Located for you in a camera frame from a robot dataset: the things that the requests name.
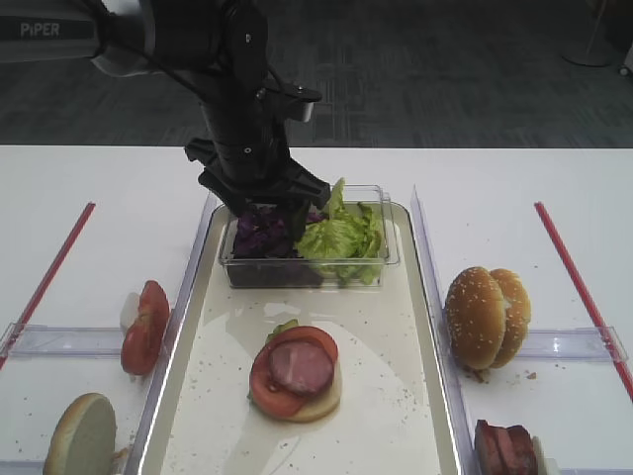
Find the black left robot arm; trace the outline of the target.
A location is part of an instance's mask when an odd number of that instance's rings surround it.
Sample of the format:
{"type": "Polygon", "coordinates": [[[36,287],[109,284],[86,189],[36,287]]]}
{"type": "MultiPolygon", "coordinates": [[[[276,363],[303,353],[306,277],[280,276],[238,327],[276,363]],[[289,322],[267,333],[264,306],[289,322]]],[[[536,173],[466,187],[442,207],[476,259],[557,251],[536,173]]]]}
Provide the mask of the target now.
{"type": "Polygon", "coordinates": [[[161,73],[200,101],[209,137],[185,148],[199,182],[235,214],[282,211],[300,238],[330,187],[292,156],[285,124],[321,98],[284,81],[267,57],[268,22],[252,1],[5,1],[1,59],[87,59],[113,77],[161,73]]]}

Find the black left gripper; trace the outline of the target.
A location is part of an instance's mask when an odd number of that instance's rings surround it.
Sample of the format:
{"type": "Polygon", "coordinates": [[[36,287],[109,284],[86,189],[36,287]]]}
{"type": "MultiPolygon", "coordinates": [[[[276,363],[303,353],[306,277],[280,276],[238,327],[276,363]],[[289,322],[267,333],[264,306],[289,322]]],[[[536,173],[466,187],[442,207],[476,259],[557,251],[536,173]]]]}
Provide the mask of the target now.
{"type": "Polygon", "coordinates": [[[285,122],[307,122],[321,94],[265,79],[252,90],[228,75],[193,74],[210,133],[185,151],[203,164],[199,183],[241,218],[256,203],[289,204],[286,225],[293,242],[305,233],[311,204],[323,207],[330,185],[291,157],[285,122]]]}

